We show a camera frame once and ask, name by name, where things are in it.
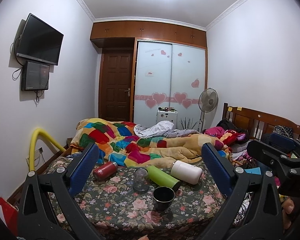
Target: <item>red thermos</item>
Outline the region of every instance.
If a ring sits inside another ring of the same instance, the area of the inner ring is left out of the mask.
[[[114,174],[118,169],[118,165],[115,162],[108,162],[102,166],[93,170],[93,176],[97,180],[104,180],[110,175]]]

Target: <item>black box under tv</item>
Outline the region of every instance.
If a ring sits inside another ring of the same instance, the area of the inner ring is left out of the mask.
[[[27,61],[22,68],[21,91],[39,91],[49,88],[49,66]]]

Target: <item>yellow foam tube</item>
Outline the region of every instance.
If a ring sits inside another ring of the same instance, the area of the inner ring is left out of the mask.
[[[60,151],[65,152],[66,149],[64,149],[55,139],[51,137],[50,134],[48,134],[44,129],[37,128],[33,132],[31,136],[31,142],[30,142],[30,150],[29,150],[29,171],[35,171],[34,169],[34,148],[35,144],[37,143],[38,135],[42,135],[45,138],[47,138],[55,147],[57,147]]]

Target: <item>patchwork blanket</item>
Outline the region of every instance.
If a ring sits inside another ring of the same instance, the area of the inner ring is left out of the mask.
[[[77,125],[71,142],[75,151],[83,150],[88,143],[96,143],[106,160],[126,167],[171,168],[176,160],[196,163],[201,160],[201,147],[210,142],[216,150],[228,148],[218,138],[206,134],[192,134],[182,138],[140,138],[133,132],[131,122],[108,122],[100,118],[84,119]]]

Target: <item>silver screw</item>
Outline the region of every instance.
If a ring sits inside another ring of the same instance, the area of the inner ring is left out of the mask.
[[[28,172],[28,176],[29,176],[29,177],[32,177],[34,174],[35,174],[34,171],[29,171],[29,172]]]
[[[66,170],[65,167],[59,167],[57,168],[57,173],[63,173]]]
[[[235,171],[237,172],[237,173],[243,173],[243,168],[241,168],[241,167],[236,167],[235,168]]]
[[[268,177],[272,177],[272,172],[271,172],[271,171],[266,171],[266,175],[267,175]]]

